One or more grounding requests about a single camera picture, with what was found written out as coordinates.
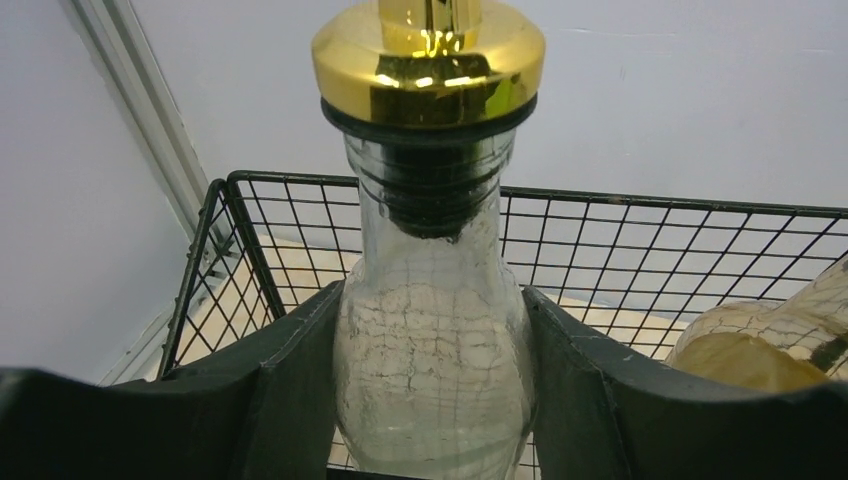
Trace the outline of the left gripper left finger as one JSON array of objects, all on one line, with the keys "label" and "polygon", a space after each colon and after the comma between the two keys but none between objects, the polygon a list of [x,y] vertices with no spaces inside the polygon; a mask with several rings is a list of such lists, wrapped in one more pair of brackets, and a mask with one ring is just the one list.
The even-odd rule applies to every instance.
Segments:
[{"label": "left gripper left finger", "polygon": [[322,479],[342,286],[163,378],[1,372],[5,479]]}]

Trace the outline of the brown sauce bottle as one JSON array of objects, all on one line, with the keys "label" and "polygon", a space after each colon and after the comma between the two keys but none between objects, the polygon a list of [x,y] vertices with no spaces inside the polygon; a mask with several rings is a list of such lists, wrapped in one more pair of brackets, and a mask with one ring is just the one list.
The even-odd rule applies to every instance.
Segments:
[{"label": "brown sauce bottle", "polygon": [[847,379],[847,258],[784,302],[718,305],[692,321],[665,359],[726,385],[782,393]]}]

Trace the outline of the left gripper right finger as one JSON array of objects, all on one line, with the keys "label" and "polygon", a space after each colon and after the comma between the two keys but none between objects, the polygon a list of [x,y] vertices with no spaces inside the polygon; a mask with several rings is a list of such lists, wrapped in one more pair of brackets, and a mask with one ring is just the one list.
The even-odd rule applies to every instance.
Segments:
[{"label": "left gripper right finger", "polygon": [[670,368],[523,292],[545,479],[843,479],[847,386],[782,394]]}]

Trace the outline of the clear gold-spout oil bottle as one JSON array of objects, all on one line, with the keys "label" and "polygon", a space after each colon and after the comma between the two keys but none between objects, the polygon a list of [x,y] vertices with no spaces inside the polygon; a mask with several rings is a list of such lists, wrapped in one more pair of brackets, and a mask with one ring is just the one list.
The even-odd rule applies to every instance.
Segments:
[{"label": "clear gold-spout oil bottle", "polygon": [[500,1],[366,1],[312,45],[358,179],[363,252],[334,338],[339,431],[365,471],[511,479],[536,410],[500,177],[534,111],[539,28]]}]

